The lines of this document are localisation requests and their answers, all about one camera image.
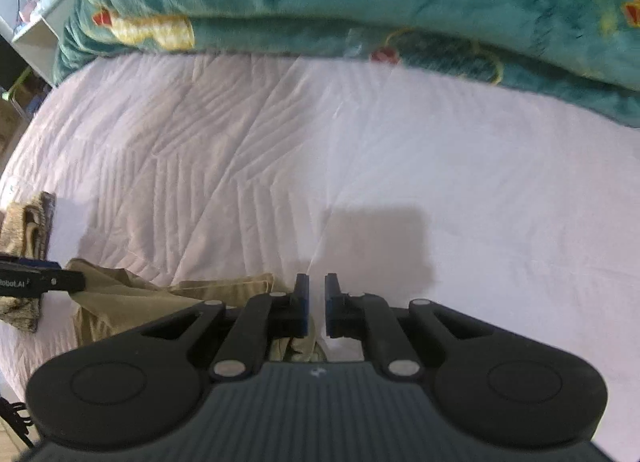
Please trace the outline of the white side shelf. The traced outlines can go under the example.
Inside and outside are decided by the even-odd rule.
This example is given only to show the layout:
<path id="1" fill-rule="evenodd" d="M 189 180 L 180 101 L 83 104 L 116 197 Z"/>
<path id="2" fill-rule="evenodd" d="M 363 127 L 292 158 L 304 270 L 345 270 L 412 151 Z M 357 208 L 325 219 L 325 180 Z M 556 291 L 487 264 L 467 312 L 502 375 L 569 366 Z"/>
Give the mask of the white side shelf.
<path id="1" fill-rule="evenodd" d="M 76 0 L 41 0 L 28 23 L 17 29 L 11 44 L 25 62 L 52 86 L 58 40 Z"/>

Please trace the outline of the tan khaki t-shirt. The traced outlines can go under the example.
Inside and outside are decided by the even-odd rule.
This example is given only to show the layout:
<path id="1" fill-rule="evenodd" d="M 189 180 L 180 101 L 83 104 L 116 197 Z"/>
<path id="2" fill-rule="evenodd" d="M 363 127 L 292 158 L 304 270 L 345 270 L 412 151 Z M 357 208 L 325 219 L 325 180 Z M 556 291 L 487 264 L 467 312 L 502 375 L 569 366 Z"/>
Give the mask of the tan khaki t-shirt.
<path id="1" fill-rule="evenodd" d="M 240 308 L 258 294 L 288 290 L 271 273 L 236 279 L 182 281 L 161 287 L 126 269 L 107 269 L 80 258 L 71 260 L 66 268 L 82 273 L 86 282 L 83 291 L 72 295 L 78 305 L 74 326 L 80 346 L 172 315 L 200 301 L 220 300 Z"/>

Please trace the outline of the pink quilted bed sheet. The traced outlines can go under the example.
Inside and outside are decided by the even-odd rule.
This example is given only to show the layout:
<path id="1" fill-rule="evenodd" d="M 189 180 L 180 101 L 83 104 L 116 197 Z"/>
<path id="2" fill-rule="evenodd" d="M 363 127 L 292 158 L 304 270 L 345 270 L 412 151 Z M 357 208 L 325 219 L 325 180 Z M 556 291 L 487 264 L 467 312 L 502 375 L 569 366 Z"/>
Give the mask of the pink quilted bed sheet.
<path id="1" fill-rule="evenodd" d="M 44 101 L 3 204 L 56 197 L 49 255 L 157 285 L 269 272 L 416 297 L 563 348 L 639 456 L 639 133 L 548 96 L 378 63 L 98 60 Z"/>

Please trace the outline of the green plush bear blanket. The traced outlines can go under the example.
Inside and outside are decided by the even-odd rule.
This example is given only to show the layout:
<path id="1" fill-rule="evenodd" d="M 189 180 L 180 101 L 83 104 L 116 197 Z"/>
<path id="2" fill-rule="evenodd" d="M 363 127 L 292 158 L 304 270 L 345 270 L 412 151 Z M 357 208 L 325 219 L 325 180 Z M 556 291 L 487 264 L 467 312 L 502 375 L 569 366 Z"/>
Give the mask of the green plush bear blanket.
<path id="1" fill-rule="evenodd" d="M 639 0 L 77 0 L 53 76 L 134 51 L 420 67 L 639 124 Z"/>

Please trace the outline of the folded speckled brown garment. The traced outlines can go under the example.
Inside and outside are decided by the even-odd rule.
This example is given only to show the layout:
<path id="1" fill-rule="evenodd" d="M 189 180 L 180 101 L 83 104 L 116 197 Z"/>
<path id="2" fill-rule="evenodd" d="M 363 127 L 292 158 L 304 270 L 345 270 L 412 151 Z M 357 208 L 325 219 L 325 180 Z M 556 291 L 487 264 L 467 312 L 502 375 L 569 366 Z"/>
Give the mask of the folded speckled brown garment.
<path id="1" fill-rule="evenodd" d="M 12 202 L 3 213 L 1 252 L 26 259 L 46 260 L 55 210 L 55 195 L 40 192 L 26 203 Z M 35 333 L 40 297 L 1 297 L 1 320 L 25 333 Z"/>

